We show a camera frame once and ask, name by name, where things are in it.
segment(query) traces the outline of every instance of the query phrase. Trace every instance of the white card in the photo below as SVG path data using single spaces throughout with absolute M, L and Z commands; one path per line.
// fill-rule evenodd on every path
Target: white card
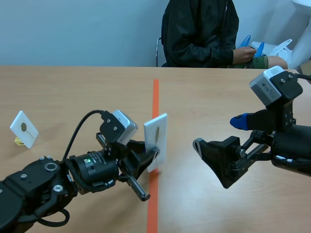
M 162 114 L 144 124 L 146 152 L 159 148 L 160 154 L 148 166 L 148 172 L 155 170 L 166 159 L 167 114 Z
M 23 111 L 20 111 L 10 126 L 12 132 L 30 149 L 36 138 L 38 130 L 34 127 Z

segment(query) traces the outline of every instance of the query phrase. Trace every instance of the blue object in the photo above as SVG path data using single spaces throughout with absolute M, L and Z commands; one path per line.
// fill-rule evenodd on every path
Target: blue object
M 262 42 L 258 49 L 257 49 L 257 52 L 255 53 L 255 56 L 254 57 L 261 57 L 262 56 L 262 51 L 263 51 L 263 47 L 264 47 L 264 42 Z
M 248 130 L 247 113 L 232 118 L 230 120 L 230 125 L 239 130 Z
M 248 35 L 248 36 L 243 40 L 243 42 L 241 43 L 241 45 L 239 46 L 239 48 L 241 48 L 241 47 L 247 47 L 250 40 L 251 40 L 251 35 Z

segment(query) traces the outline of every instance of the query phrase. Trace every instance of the person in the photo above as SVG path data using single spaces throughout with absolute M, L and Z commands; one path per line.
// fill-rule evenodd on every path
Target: person
M 162 20 L 167 66 L 288 68 L 280 57 L 255 58 L 256 49 L 236 49 L 238 28 L 232 0 L 170 0 Z

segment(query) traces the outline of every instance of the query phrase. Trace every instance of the wooden table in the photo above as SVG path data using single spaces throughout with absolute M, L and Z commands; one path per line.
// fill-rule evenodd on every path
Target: wooden table
M 224 189 L 192 148 L 198 137 L 244 142 L 250 132 L 229 120 L 264 106 L 249 88 L 262 70 L 135 67 L 0 67 L 0 179 L 40 156 L 61 159 L 80 119 L 90 110 L 120 109 L 138 125 L 151 118 L 153 79 L 160 79 L 160 113 L 168 113 L 167 162 L 159 175 L 159 233 L 309 233 L 311 179 L 257 162 L 237 183 Z M 294 101 L 297 123 L 311 125 L 311 85 Z M 39 130 L 33 148 L 18 147 L 10 131 L 23 110 Z M 70 154 L 101 147 L 95 139 L 101 119 L 92 116 Z M 148 174 L 139 179 L 148 190 Z M 126 184 L 79 195 L 67 207 L 61 228 L 35 224 L 30 233 L 145 233 L 147 202 Z M 62 215 L 50 217 L 61 220 Z

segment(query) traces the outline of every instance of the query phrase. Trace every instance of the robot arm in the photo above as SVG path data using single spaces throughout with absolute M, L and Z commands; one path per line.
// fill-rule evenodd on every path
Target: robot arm
M 293 118 L 293 100 L 302 93 L 297 78 L 311 79 L 273 67 L 250 83 L 266 109 L 230 121 L 235 128 L 253 130 L 243 145 L 234 136 L 222 142 L 194 140 L 193 148 L 224 188 L 236 182 L 255 161 L 271 160 L 276 167 L 311 176 L 311 127 L 296 125 Z M 259 145 L 246 153 L 253 143 Z
M 81 125 L 94 113 L 100 113 L 104 120 L 100 133 L 96 134 L 103 149 L 67 158 Z M 113 114 L 99 110 L 87 114 L 72 136 L 62 161 L 41 157 L 0 182 L 0 232 L 23 233 L 35 222 L 49 227 L 64 226 L 69 221 L 69 213 L 64 208 L 78 192 L 84 195 L 104 191 L 116 181 L 127 182 L 142 201 L 148 200 L 150 195 L 137 179 L 159 150 L 155 148 L 146 153 L 144 142 L 130 140 L 137 129 L 119 110 Z M 65 220 L 42 219 L 56 212 L 64 214 Z

